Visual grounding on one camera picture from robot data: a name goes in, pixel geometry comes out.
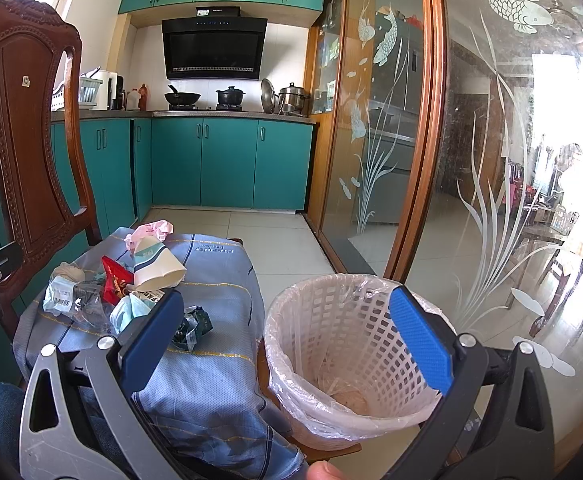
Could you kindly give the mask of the person's right hand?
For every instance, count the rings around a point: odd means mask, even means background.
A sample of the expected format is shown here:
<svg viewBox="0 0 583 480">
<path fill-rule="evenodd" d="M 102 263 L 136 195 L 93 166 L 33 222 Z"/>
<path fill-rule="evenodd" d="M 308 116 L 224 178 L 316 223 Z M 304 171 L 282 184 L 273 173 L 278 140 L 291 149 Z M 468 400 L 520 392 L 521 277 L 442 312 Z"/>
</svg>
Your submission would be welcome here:
<svg viewBox="0 0 583 480">
<path fill-rule="evenodd" d="M 319 460 L 309 466 L 307 480 L 348 480 L 346 474 L 330 462 Z"/>
</svg>

